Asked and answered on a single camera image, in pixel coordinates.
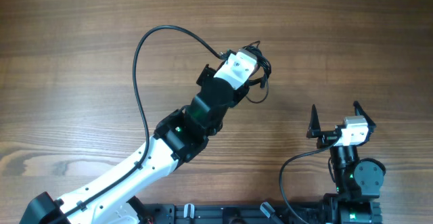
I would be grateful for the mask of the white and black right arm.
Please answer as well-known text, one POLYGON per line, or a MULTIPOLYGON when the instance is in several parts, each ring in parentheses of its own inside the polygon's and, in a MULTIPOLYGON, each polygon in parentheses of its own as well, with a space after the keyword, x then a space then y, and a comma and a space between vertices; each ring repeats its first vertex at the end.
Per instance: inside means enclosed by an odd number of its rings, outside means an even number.
POLYGON ((365 145, 376 128, 374 121, 353 103, 355 114, 343 119, 332 131, 323 131, 317 109, 312 106, 306 133, 317 139, 319 150, 329 150, 328 169, 336 185, 336 193, 325 194, 320 201, 319 223, 382 223, 380 188, 386 167, 373 158, 359 158, 358 148, 365 145))

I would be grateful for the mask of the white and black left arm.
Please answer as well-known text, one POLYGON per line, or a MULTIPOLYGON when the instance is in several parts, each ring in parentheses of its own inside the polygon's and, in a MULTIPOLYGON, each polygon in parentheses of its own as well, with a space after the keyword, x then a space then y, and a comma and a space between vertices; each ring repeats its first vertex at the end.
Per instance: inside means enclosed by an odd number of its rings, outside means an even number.
POLYGON ((197 156, 223 127, 229 108, 248 93, 259 67, 251 49, 228 51, 218 69, 206 66, 191 103, 160 121, 146 142, 102 176, 54 200, 43 192, 30 201, 21 223, 139 223, 138 192, 197 156))

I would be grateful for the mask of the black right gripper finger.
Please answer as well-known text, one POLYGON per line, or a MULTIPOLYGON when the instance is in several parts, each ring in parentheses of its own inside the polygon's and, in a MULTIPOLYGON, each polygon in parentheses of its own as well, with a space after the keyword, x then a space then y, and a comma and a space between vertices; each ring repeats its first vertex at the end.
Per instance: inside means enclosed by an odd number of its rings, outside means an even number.
POLYGON ((356 116, 363 116, 365 120, 367 121, 369 129, 375 129, 376 124, 374 121, 368 116, 368 114, 362 109, 360 103, 358 101, 353 102, 353 106, 355 108, 355 115, 356 116))
POLYGON ((306 137, 311 139, 311 138, 318 138, 320 135, 321 135, 321 126, 319 123, 317 108, 315 104, 313 104, 311 108, 311 119, 310 119, 309 127, 306 132, 306 137))

